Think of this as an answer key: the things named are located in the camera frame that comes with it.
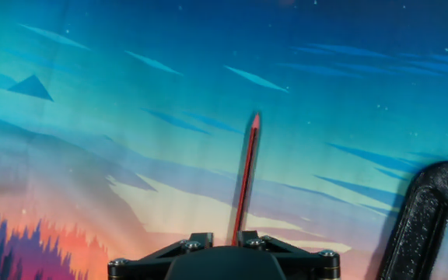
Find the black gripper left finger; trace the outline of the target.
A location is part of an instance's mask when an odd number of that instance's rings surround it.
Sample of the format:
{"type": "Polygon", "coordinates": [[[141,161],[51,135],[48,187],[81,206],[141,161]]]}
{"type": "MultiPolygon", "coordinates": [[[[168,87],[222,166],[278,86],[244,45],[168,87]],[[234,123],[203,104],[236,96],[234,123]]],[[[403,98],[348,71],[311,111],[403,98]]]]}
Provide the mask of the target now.
{"type": "Polygon", "coordinates": [[[170,244],[138,260],[116,258],[107,265],[108,280],[164,279],[170,265],[189,253],[213,247],[212,233],[192,233],[188,239],[170,244]]]}

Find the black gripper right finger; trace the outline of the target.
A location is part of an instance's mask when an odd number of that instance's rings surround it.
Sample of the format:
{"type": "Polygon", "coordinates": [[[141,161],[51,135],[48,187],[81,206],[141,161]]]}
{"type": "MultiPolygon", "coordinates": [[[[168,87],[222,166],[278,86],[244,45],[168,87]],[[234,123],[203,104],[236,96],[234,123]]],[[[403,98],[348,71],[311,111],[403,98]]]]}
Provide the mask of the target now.
{"type": "Polygon", "coordinates": [[[257,231],[239,231],[236,245],[267,254],[271,264],[259,261],[260,268],[272,268],[284,279],[340,279],[340,255],[332,250],[311,253],[268,235],[258,236],[257,231]]]}

